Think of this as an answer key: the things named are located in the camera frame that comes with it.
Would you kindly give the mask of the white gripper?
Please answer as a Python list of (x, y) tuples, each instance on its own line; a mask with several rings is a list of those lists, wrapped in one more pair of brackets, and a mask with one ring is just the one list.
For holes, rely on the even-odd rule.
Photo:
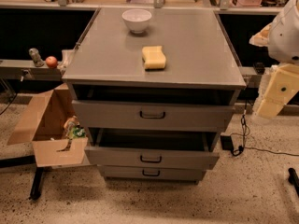
[(284, 64), (272, 74), (267, 99), (262, 99), (255, 113), (264, 119), (274, 118), (291, 98), (299, 92), (299, 66)]

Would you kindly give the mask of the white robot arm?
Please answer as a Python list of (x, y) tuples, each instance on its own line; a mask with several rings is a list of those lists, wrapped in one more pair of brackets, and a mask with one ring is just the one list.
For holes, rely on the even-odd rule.
[(253, 35), (250, 44), (267, 47), (278, 61), (262, 75), (252, 119), (266, 123), (299, 92), (299, 0), (289, 0), (271, 23)]

